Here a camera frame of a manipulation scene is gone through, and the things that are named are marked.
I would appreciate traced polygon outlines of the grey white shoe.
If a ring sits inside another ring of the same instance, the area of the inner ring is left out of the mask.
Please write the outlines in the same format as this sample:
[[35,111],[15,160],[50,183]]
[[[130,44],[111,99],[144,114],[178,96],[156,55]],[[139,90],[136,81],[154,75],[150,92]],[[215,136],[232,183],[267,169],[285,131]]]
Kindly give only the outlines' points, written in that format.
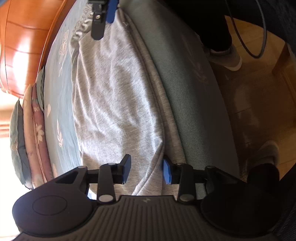
[[214,51],[205,45],[203,45],[203,50],[210,62],[220,65],[230,71],[236,72],[242,66],[243,60],[233,44],[231,44],[227,50],[222,52]]

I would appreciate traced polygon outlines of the grey sweatpants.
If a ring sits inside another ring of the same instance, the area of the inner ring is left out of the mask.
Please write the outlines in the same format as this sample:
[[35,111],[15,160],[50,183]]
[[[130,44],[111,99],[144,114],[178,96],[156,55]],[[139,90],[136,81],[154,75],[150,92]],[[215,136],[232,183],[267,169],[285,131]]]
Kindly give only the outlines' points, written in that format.
[[163,180],[163,157],[185,155],[164,86],[132,20],[117,10],[104,37],[91,37],[87,4],[69,43],[74,125],[83,164],[98,169],[129,154],[120,195],[177,195]]

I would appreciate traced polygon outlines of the orange wooden headboard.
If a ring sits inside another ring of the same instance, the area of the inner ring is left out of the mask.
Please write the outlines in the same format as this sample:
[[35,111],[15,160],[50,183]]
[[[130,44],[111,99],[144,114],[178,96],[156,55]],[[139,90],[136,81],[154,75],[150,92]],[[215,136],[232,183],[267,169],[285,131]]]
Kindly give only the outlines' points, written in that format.
[[1,1],[1,90],[23,97],[74,1]]

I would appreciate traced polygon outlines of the blue floral bed sheet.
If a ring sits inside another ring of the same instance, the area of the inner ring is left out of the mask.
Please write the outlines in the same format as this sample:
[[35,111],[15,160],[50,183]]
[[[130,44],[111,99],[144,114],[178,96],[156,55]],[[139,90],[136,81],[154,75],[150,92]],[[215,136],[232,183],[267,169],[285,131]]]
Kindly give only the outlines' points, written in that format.
[[[75,1],[45,63],[45,132],[54,176],[85,166],[74,125],[69,43],[87,4]],[[132,20],[159,74],[181,140],[184,163],[197,169],[213,165],[238,177],[227,110],[196,35],[158,1],[120,1],[118,10]]]

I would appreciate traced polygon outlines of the pink floral folded quilt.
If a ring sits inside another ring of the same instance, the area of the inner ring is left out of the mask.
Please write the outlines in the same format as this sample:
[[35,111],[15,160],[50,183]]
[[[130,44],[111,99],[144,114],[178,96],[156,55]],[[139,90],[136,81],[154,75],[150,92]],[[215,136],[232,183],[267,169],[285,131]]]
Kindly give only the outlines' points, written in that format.
[[23,129],[32,185],[37,188],[51,181],[54,174],[46,141],[44,113],[37,100],[36,85],[30,85],[23,98]]

